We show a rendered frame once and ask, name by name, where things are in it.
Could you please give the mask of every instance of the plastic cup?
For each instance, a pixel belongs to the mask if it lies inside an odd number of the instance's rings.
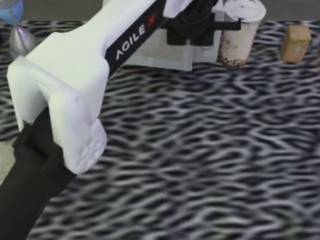
[[[260,22],[267,11],[259,0],[228,0],[224,5],[224,20],[241,19],[241,30],[223,32],[219,60],[228,69],[242,68],[250,55]]]

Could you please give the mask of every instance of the zebra print tablecloth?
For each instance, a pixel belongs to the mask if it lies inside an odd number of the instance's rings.
[[[122,69],[100,116],[105,155],[52,200],[28,239],[320,240],[320,27],[303,22],[312,45],[303,62],[284,64],[291,23],[265,22],[239,71]],[[80,24],[23,26],[43,38]],[[7,38],[8,26],[1,31]],[[18,132],[8,43],[0,51],[8,141]]]

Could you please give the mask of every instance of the small cardboard box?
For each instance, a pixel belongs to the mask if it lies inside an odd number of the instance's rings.
[[[281,59],[286,63],[299,63],[311,42],[308,26],[289,25],[281,47]]]

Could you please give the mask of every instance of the gray background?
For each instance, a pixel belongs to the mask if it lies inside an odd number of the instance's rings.
[[[319,0],[261,0],[266,20],[319,20]],[[24,20],[88,20],[102,6],[102,0],[24,0]]]

